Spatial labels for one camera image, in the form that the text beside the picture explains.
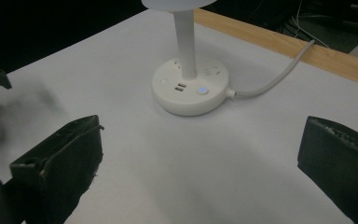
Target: white lamp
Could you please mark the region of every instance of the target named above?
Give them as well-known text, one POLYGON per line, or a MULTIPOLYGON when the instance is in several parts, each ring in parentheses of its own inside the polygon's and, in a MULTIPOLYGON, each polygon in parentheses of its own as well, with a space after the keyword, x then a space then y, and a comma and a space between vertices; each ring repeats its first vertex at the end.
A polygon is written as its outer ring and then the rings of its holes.
POLYGON ((167 111, 181 116, 207 113, 227 98, 228 71, 220 62, 195 54, 193 9, 216 0, 142 0, 151 9, 173 12, 179 57, 153 76, 153 94, 167 111))

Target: lamp base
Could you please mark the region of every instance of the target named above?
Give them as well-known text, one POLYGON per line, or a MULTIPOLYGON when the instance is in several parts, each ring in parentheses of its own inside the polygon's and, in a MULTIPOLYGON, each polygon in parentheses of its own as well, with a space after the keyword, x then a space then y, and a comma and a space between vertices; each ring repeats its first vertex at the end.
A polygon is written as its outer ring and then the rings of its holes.
POLYGON ((182 77, 179 59, 163 64, 153 76, 153 94, 168 112, 180 116, 207 113, 227 97, 228 70, 215 59, 197 57, 197 77, 182 77))

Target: white table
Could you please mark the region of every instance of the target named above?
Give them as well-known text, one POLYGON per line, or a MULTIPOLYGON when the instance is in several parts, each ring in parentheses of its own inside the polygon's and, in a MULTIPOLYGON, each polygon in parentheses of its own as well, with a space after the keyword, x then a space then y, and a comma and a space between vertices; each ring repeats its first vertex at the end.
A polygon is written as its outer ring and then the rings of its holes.
MULTIPOLYGON (((254 90, 291 59, 196 25, 199 54, 254 90)), ((176 117, 151 78, 176 56, 172 14, 147 10, 11 74, 0 88, 0 179, 73 119, 98 115, 103 162, 66 223, 351 223, 297 167, 307 116, 358 131, 358 83, 300 63, 276 88, 176 117)))

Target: wooden edge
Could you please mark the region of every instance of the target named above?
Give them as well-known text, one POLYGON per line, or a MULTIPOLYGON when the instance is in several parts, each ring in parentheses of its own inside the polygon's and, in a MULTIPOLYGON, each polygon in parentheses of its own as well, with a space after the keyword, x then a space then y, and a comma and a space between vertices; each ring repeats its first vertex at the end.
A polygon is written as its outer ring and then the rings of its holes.
MULTIPOLYGON (((194 20, 203 26, 292 58, 296 57, 307 44, 305 41, 291 36, 236 21, 203 9, 194 11, 194 20)), ((314 45, 304 54, 301 61, 358 82, 358 58, 349 54, 314 45)))

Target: lamp shade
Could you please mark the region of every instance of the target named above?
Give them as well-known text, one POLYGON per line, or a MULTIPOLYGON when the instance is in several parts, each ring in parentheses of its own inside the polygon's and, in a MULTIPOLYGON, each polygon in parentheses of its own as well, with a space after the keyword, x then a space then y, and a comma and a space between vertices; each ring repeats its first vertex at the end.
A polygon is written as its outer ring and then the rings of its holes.
POLYGON ((216 0, 142 0, 144 6, 161 11, 185 11, 205 7, 216 0))

